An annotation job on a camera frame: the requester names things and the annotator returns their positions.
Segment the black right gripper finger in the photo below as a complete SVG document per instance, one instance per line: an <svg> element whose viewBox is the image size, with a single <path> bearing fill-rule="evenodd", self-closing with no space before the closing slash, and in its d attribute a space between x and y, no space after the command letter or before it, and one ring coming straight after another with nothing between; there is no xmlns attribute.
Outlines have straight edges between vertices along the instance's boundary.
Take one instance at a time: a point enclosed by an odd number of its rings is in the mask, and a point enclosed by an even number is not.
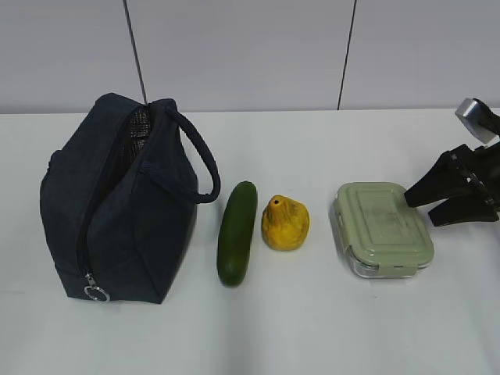
<svg viewBox="0 0 500 375"><path fill-rule="evenodd" d="M499 220L493 205L486 203L481 198L474 197L447 199L429 211L428 215L435 227Z"/></svg>
<svg viewBox="0 0 500 375"><path fill-rule="evenodd" d="M466 195L469 186L457 160L450 151L442 153L430 170L405 192L408 206L419 207Z"/></svg>

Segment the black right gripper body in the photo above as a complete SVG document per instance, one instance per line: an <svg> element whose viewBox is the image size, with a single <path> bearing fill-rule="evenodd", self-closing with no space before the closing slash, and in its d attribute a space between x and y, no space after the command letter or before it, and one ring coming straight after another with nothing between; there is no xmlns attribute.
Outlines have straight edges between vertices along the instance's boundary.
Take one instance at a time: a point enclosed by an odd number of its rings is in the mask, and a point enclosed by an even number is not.
<svg viewBox="0 0 500 375"><path fill-rule="evenodd" d="M499 217L499 143L475 149L463 144L450 152L469 186L469 192L459 197L481 198L494 206Z"/></svg>

